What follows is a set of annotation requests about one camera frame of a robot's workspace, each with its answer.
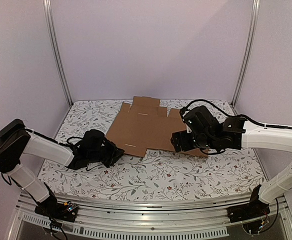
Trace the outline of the brown cardboard paper box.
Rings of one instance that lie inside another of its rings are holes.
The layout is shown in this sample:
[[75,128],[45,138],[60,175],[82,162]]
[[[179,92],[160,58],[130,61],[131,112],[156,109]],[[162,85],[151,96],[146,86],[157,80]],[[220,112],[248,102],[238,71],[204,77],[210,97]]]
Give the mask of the brown cardboard paper box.
[[106,138],[125,154],[144,157],[147,150],[174,152],[172,133],[185,130],[178,109],[167,111],[158,98],[135,96],[132,104],[122,103]]

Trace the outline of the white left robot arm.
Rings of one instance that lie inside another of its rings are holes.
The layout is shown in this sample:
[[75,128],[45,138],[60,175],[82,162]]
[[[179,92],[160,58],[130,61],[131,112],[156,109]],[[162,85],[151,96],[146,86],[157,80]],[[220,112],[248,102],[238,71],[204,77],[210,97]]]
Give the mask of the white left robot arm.
[[66,143],[44,136],[25,127],[20,119],[14,119],[0,130],[0,173],[6,174],[23,190],[28,192],[41,209],[49,216],[56,217],[60,206],[51,198],[50,188],[21,163],[22,155],[32,155],[53,161],[71,170],[87,168],[92,163],[113,166],[123,155],[124,150],[108,140],[99,130],[86,131],[76,143]]

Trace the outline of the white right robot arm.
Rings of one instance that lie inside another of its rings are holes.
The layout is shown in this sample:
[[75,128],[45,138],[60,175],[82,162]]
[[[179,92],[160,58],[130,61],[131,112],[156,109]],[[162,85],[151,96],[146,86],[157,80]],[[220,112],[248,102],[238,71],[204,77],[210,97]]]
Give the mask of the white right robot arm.
[[[174,132],[171,143],[176,152],[193,149],[227,150],[269,149],[292,153],[292,126],[261,123],[246,115],[228,115],[219,122],[205,106],[180,110],[186,130]],[[268,182],[254,189],[244,214],[255,218],[275,198],[292,189],[292,162]]]

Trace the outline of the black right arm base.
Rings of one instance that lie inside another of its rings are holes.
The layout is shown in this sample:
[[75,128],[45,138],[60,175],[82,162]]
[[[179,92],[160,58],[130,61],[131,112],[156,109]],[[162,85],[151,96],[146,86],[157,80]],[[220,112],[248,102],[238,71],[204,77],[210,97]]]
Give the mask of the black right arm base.
[[259,219],[243,224],[243,229],[250,235],[259,234],[261,232],[268,219],[269,213],[269,204],[261,202],[258,196],[251,196],[250,201],[246,204],[227,208],[227,216],[231,223],[242,222],[257,217],[265,217],[265,220]]

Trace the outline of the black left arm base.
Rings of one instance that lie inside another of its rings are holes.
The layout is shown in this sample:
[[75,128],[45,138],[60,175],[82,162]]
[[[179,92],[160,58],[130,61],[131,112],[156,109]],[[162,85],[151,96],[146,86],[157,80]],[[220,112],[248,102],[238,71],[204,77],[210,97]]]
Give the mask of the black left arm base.
[[75,222],[79,210],[79,205],[71,201],[57,202],[57,198],[52,192],[49,192],[47,199],[42,202],[36,202],[36,204],[37,206],[34,210],[36,214],[71,223]]

